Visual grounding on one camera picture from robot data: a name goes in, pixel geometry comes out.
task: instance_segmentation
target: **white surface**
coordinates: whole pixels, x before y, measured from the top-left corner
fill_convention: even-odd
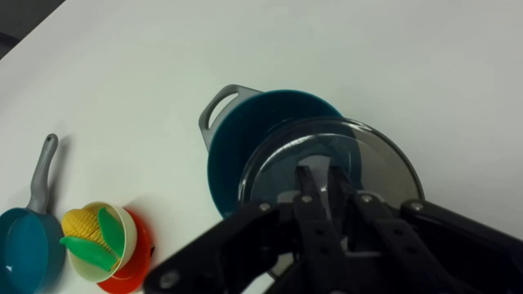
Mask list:
[[[131,204],[155,262],[217,220],[196,119],[226,83],[325,96],[405,146],[427,194],[523,235],[523,3],[67,0],[0,60],[2,207],[67,137],[57,215]],[[67,267],[54,292],[96,292]]]

